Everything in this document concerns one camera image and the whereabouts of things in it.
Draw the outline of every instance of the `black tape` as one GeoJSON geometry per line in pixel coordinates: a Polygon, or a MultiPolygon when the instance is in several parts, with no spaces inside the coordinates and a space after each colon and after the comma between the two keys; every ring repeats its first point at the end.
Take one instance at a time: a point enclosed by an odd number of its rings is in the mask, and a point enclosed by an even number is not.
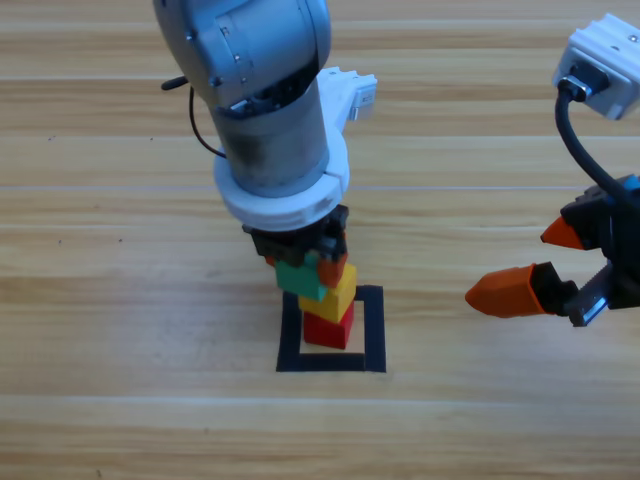
{"type": "Polygon", "coordinates": [[[373,285],[357,287],[355,301],[364,303],[364,353],[301,354],[302,312],[298,297],[285,292],[276,371],[386,373],[384,291],[373,285]]]}

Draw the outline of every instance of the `wooden surface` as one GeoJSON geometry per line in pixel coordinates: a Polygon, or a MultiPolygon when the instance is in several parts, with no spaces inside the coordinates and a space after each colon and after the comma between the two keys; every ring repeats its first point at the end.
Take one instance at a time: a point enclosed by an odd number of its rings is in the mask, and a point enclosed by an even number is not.
{"type": "MultiPolygon", "coordinates": [[[[386,375],[275,373],[273,272],[186,91],[159,90],[179,72],[149,0],[0,0],[0,478],[640,478],[639,312],[578,331],[463,299],[503,267],[602,265],[538,240],[590,183],[550,78],[575,28],[640,23],[637,2],[330,8],[330,64],[380,80],[346,131],[346,202],[360,283],[385,287],[386,375]]],[[[638,116],[573,116],[638,173],[638,116]]]]}

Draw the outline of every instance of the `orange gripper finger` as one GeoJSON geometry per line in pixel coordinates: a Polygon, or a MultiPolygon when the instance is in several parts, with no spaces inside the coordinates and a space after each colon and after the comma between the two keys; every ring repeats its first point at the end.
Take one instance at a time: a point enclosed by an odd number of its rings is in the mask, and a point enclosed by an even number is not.
{"type": "Polygon", "coordinates": [[[542,234],[541,239],[544,243],[551,245],[584,250],[580,237],[562,217],[558,217],[555,222],[549,225],[549,228],[542,234]]]}
{"type": "Polygon", "coordinates": [[[485,275],[467,292],[465,300],[485,315],[499,318],[546,313],[533,288],[531,275],[536,264],[485,275]]]}

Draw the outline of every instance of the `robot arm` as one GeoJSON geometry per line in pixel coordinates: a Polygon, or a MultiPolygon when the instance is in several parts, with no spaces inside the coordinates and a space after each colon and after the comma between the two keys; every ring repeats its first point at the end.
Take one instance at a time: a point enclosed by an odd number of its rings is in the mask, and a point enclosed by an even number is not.
{"type": "MultiPolygon", "coordinates": [[[[323,250],[322,225],[344,216],[336,209],[349,186],[342,132],[370,113],[377,85],[373,75],[324,68],[325,0],[154,0],[154,7],[184,74],[173,86],[190,83],[192,98],[206,103],[222,144],[211,149],[216,185],[258,254],[295,265],[305,251],[323,250]],[[301,230],[304,248],[295,240],[301,230]]],[[[336,258],[342,234],[332,235],[336,258]]]]}
{"type": "Polygon", "coordinates": [[[476,310],[502,318],[558,315],[585,327],[607,307],[640,306],[640,180],[612,178],[580,144],[569,119],[572,102],[609,120],[637,108],[639,38],[637,28],[606,15],[570,37],[553,77],[558,132],[596,185],[565,206],[541,238],[567,248],[600,249],[606,265],[582,288],[561,281],[550,263],[489,273],[467,292],[476,310]]]}

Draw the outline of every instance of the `toy block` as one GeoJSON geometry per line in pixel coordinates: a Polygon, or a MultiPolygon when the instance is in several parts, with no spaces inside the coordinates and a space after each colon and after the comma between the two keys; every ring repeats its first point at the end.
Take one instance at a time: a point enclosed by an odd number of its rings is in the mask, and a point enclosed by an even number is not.
{"type": "Polygon", "coordinates": [[[340,323],[356,296],[357,277],[356,267],[347,263],[338,286],[330,288],[324,300],[316,301],[299,296],[298,306],[300,310],[312,313],[332,323],[340,323]]]}
{"type": "Polygon", "coordinates": [[[304,341],[311,345],[344,350],[349,343],[355,310],[351,302],[340,323],[328,322],[312,313],[304,314],[304,341]]]}
{"type": "Polygon", "coordinates": [[[342,278],[347,257],[348,254],[345,253],[337,263],[332,262],[330,259],[321,258],[318,261],[318,278],[320,279],[320,283],[330,288],[336,288],[342,278]]]}
{"type": "Polygon", "coordinates": [[[288,263],[276,261],[278,288],[298,297],[308,298],[310,301],[322,302],[329,289],[320,283],[317,264],[318,258],[313,255],[307,255],[304,264],[300,267],[292,267],[288,263]]]}

